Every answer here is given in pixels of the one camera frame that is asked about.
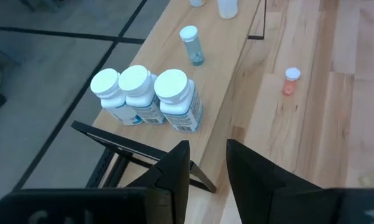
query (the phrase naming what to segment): white cap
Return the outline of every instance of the white cap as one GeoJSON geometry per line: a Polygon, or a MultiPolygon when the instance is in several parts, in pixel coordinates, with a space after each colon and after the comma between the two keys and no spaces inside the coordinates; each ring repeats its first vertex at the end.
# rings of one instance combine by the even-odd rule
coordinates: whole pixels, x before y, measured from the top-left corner
{"type": "Polygon", "coordinates": [[[184,42],[191,42],[198,37],[198,28],[195,26],[186,26],[181,29],[180,37],[184,42]]]}
{"type": "Polygon", "coordinates": [[[150,74],[142,65],[130,66],[120,75],[119,87],[129,96],[145,93],[152,82],[150,74]]]}
{"type": "Polygon", "coordinates": [[[285,72],[286,79],[296,81],[300,78],[300,70],[298,68],[288,68],[285,72]]]}
{"type": "Polygon", "coordinates": [[[188,94],[187,75],[178,69],[166,70],[156,79],[154,89],[161,101],[176,104],[188,94]]]}
{"type": "Polygon", "coordinates": [[[119,73],[112,68],[98,72],[90,83],[91,91],[100,98],[106,98],[120,91],[118,87],[119,73]]]}

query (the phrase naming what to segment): bottle label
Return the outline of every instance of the bottle label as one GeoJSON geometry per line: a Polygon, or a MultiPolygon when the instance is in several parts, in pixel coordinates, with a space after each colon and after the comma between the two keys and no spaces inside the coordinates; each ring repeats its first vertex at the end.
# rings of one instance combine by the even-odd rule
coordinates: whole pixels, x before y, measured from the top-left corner
{"type": "Polygon", "coordinates": [[[126,103],[116,108],[107,108],[106,110],[127,126],[137,125],[143,122],[136,112],[127,106],[126,103]]]}
{"type": "Polygon", "coordinates": [[[202,121],[203,104],[198,96],[196,87],[189,109],[185,114],[174,115],[166,113],[164,115],[173,126],[173,128],[177,131],[181,131],[184,133],[197,132],[202,121]]]}
{"type": "Polygon", "coordinates": [[[160,99],[155,95],[149,106],[140,108],[132,107],[137,115],[148,124],[164,124],[166,118],[159,109],[160,99]]]}

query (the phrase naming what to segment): white pill bottle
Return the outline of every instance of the white pill bottle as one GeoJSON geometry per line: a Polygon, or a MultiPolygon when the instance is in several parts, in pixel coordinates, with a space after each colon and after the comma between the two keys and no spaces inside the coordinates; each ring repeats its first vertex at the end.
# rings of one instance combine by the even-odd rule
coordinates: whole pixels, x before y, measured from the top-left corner
{"type": "Polygon", "coordinates": [[[90,83],[91,91],[101,99],[101,106],[124,125],[141,124],[142,119],[126,105],[126,94],[118,86],[120,74],[107,68],[98,72],[90,83]]]}
{"type": "Polygon", "coordinates": [[[164,124],[166,118],[159,109],[160,100],[154,91],[157,75],[142,65],[127,68],[119,77],[119,87],[126,94],[126,104],[148,124],[164,124]]]}
{"type": "Polygon", "coordinates": [[[166,70],[155,81],[161,111],[177,131],[195,133],[203,117],[203,105],[194,81],[178,69],[166,70]]]}

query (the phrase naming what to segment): white bottle cap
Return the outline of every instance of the white bottle cap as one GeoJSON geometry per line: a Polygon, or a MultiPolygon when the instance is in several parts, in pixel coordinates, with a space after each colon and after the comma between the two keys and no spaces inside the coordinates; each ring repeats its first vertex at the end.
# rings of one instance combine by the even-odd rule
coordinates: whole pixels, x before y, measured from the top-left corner
{"type": "Polygon", "coordinates": [[[285,72],[286,79],[296,81],[300,78],[300,70],[298,68],[288,68],[285,72]]]}
{"type": "Polygon", "coordinates": [[[191,42],[198,37],[198,28],[195,26],[186,26],[180,31],[180,37],[184,42],[191,42]]]}
{"type": "Polygon", "coordinates": [[[99,98],[106,98],[120,91],[118,87],[119,73],[112,68],[98,72],[90,83],[91,91],[99,98]]]}
{"type": "Polygon", "coordinates": [[[188,93],[187,75],[178,69],[166,70],[158,76],[154,88],[156,95],[164,103],[178,103],[188,93]]]}
{"type": "Polygon", "coordinates": [[[129,96],[145,93],[150,84],[150,72],[142,65],[127,68],[119,77],[119,87],[129,96]]]}

